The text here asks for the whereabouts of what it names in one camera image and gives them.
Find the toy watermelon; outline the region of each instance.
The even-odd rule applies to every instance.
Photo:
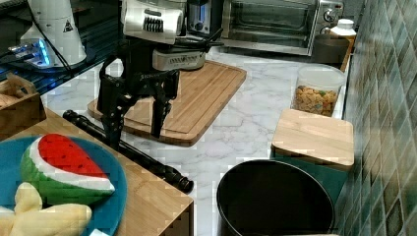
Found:
[[[107,175],[89,155],[57,134],[40,137],[27,148],[21,174],[50,205],[90,205],[114,192]]]

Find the black cord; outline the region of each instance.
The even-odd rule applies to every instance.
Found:
[[[11,54],[12,54],[11,51],[4,52],[4,53],[0,54],[0,59],[2,59],[3,57],[5,57],[7,55],[11,55]]]
[[[15,63],[15,62],[23,62],[25,60],[27,60],[27,59],[25,59],[25,58],[19,58],[17,60],[13,60],[13,61],[0,62],[0,66],[1,65],[6,65],[6,64],[10,64],[10,63]]]
[[[67,60],[65,60],[65,58],[62,56],[62,54],[56,49],[56,47],[52,44],[52,42],[49,40],[49,38],[45,35],[43,30],[40,28],[40,25],[37,23],[36,19],[34,18],[33,12],[31,11],[30,4],[29,4],[28,1],[27,1],[27,5],[30,9],[29,12],[30,12],[30,17],[31,17],[31,20],[33,21],[33,24],[37,27],[37,29],[42,34],[45,41],[49,44],[49,46],[55,52],[56,56],[61,61],[62,65],[64,66],[65,70],[67,70],[70,73],[71,77],[74,77],[73,71],[71,70],[71,67],[68,64]]]

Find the black trash can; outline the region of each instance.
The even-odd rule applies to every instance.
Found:
[[[326,190],[303,170],[274,160],[243,162],[217,188],[221,235],[326,234],[334,221]]]
[[[332,34],[319,34],[314,38],[311,62],[340,69],[349,47],[349,40]]]

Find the tile backsplash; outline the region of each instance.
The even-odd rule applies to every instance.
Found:
[[[417,1],[368,0],[352,58],[345,119],[355,165],[334,233],[417,235]]]

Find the white cap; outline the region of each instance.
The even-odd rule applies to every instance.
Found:
[[[353,21],[348,19],[340,19],[337,22],[337,26],[343,29],[352,29],[353,28]]]

